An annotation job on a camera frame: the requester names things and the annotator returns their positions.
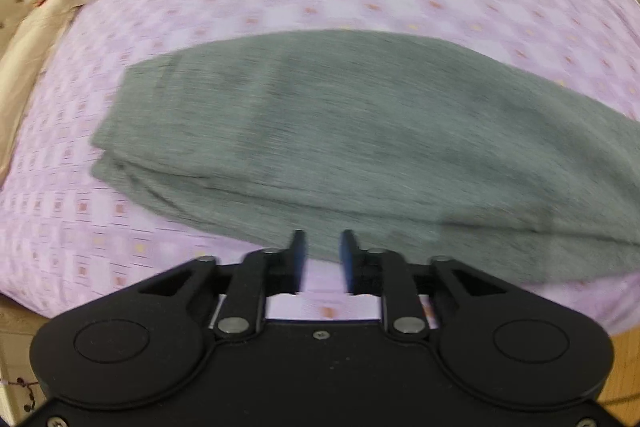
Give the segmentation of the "grey knit pants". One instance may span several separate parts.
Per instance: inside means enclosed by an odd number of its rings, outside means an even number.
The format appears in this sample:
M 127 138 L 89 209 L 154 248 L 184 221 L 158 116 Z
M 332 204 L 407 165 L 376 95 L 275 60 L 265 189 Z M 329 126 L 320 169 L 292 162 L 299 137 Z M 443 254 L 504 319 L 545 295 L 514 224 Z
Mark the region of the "grey knit pants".
M 96 179 L 192 228 L 272 246 L 307 231 L 513 282 L 639 268 L 639 126 L 438 39 L 324 30 L 130 66 Z

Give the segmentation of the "beige bed skirt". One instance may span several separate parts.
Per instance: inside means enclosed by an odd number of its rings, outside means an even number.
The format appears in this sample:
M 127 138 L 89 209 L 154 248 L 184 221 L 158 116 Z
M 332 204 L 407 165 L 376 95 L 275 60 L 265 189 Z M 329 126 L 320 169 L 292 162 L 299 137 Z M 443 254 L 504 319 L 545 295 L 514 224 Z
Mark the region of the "beige bed skirt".
M 1 182 L 11 167 L 32 89 L 58 39 L 87 0 L 46 0 L 17 27 L 1 57 Z

